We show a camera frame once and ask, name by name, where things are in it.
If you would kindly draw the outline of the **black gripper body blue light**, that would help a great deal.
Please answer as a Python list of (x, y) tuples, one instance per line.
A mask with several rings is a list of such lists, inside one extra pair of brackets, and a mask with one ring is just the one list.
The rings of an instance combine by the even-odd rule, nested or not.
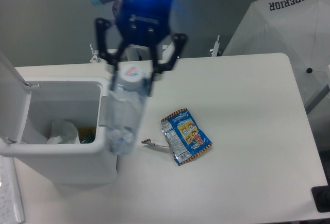
[(170, 34), (172, 0), (122, 0), (116, 18), (125, 45), (149, 47)]

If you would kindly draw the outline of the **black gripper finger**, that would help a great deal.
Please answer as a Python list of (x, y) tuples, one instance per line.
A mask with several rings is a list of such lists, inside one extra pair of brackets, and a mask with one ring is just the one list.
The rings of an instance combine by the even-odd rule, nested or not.
[(160, 79), (160, 75), (165, 71), (174, 69), (176, 61), (181, 57), (183, 49), (188, 41), (188, 36), (185, 33), (174, 33), (171, 35), (172, 43), (174, 46), (173, 51), (165, 61), (159, 62), (157, 43), (154, 32), (149, 32), (149, 50), (152, 60), (152, 72), (148, 82), (148, 97), (152, 96), (153, 83)]
[(128, 46), (127, 41), (122, 40), (117, 51), (114, 55), (108, 52), (107, 43), (106, 43), (106, 33), (113, 25), (111, 20), (105, 18), (96, 18), (94, 21), (95, 32), (96, 32), (96, 41), (98, 47), (99, 57), (104, 59), (107, 62), (107, 69), (109, 73), (112, 74), (110, 90), (115, 89), (116, 79), (118, 76), (119, 62), (121, 61), (121, 56), (123, 55), (125, 49)]

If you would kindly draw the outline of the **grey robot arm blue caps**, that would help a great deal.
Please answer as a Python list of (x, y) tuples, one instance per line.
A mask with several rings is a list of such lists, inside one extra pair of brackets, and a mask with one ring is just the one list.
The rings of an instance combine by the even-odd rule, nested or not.
[[(91, 0), (95, 5), (104, 5), (116, 0)], [(119, 62), (125, 49), (130, 45), (147, 47), (151, 54), (152, 73), (146, 82), (147, 94), (152, 93), (153, 82), (160, 74), (171, 71), (181, 56), (188, 41), (184, 33), (172, 33), (169, 25), (173, 0), (121, 0), (121, 8), (115, 20), (96, 18), (94, 20), (98, 55), (112, 66), (114, 74), (111, 88), (119, 77)], [(107, 51), (106, 31), (116, 25), (122, 41), (117, 52)], [(166, 63), (159, 63), (157, 45), (167, 36), (171, 36), (174, 52)]]

